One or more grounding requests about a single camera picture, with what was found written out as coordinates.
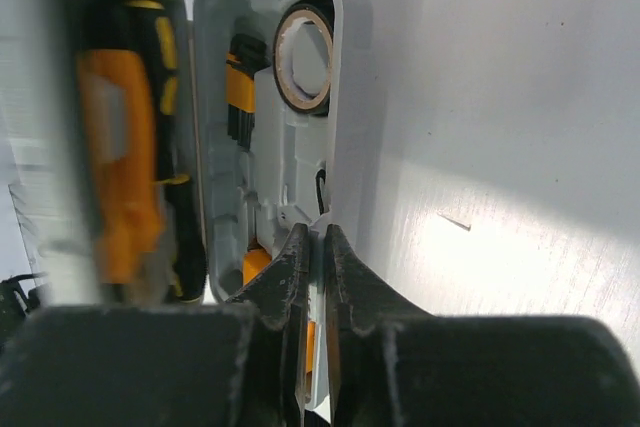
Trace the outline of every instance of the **orange tool part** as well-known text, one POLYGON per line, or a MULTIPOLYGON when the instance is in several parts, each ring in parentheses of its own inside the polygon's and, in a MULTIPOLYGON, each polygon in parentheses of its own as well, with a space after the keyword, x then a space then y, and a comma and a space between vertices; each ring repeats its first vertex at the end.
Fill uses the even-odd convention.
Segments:
POLYGON ((313 347, 316 343, 316 323, 309 321, 307 324, 307 367, 308 374, 313 370, 313 347))
POLYGON ((104 219, 105 232, 98 241, 105 255, 106 281, 129 283, 140 256, 155 249, 164 230, 157 208, 154 119, 149 85, 140 57, 131 51, 90 50, 80 62, 79 83, 85 106, 85 124, 92 152, 92 167, 104 219), (90 80, 92 74, 122 89, 126 108, 126 154, 113 161, 100 155, 103 132, 97 112, 104 106, 90 80))
POLYGON ((271 256, 264 249, 250 250, 242 262, 242 285, 247 285, 271 262, 271 256))

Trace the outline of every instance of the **black wire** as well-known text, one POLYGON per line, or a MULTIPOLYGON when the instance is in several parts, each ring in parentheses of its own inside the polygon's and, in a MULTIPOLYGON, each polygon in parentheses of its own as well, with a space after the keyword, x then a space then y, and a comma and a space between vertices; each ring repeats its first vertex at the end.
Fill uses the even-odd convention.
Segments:
POLYGON ((324 201, 322 200, 322 187, 324 187, 326 182, 327 172, 324 169, 320 169, 318 173, 316 173, 316 197, 318 198, 318 209, 320 210, 320 215, 326 212, 324 209, 324 201))
POLYGON ((16 275, 15 277, 9 277, 4 282, 22 282, 23 280, 33 280, 38 277, 44 277, 45 275, 45 273, 16 275))

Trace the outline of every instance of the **roll of tape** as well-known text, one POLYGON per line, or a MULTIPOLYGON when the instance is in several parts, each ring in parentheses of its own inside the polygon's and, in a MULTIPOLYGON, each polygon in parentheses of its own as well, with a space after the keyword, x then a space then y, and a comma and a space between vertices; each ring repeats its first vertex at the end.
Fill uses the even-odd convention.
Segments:
POLYGON ((296 112, 322 115, 329 111, 331 71, 333 66, 332 0, 302 0, 293 4, 280 20, 273 42, 276 86, 280 96, 296 112), (293 72, 293 47, 296 35, 304 25, 313 24, 327 49, 327 75, 317 94, 305 92, 296 84, 293 72))

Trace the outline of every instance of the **black rubber grip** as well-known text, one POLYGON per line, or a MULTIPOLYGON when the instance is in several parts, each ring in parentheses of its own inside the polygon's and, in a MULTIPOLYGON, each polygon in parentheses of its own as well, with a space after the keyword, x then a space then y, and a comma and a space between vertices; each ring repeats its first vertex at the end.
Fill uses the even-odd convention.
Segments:
POLYGON ((207 259, 200 237, 193 195, 193 180, 165 185, 165 197, 174 209, 178 256, 173 264, 179 286, 175 297, 181 302, 199 299, 207 278, 207 259))

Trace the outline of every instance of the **gray plastic case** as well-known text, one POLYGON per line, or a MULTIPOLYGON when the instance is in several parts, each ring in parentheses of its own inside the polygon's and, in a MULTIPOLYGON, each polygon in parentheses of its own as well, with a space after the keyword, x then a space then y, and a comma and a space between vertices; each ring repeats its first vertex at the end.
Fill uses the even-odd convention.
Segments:
MULTIPOLYGON (((189 24, 184 0, 167 7, 179 52, 176 142, 181 171, 199 180, 210 284, 224 300, 238 285, 249 239, 272 255, 296 222, 324 237, 315 174, 325 168, 330 209, 337 85, 342 48, 342 0, 335 7, 332 91, 328 117, 297 114, 276 89, 271 68, 256 74, 256 118, 249 152, 226 133, 225 60, 231 36, 258 34, 271 51, 277 24, 298 0, 195 0, 193 23, 197 100, 191 91, 189 24)), ((27 200, 23 215, 37 230, 38 253, 49 275, 52 304, 103 301, 92 238, 100 216, 91 191, 78 113, 73 58, 56 0, 0 0, 2 114, 27 200)), ((308 408, 327 395, 322 249, 315 248, 310 318, 316 321, 314 372, 308 408)))

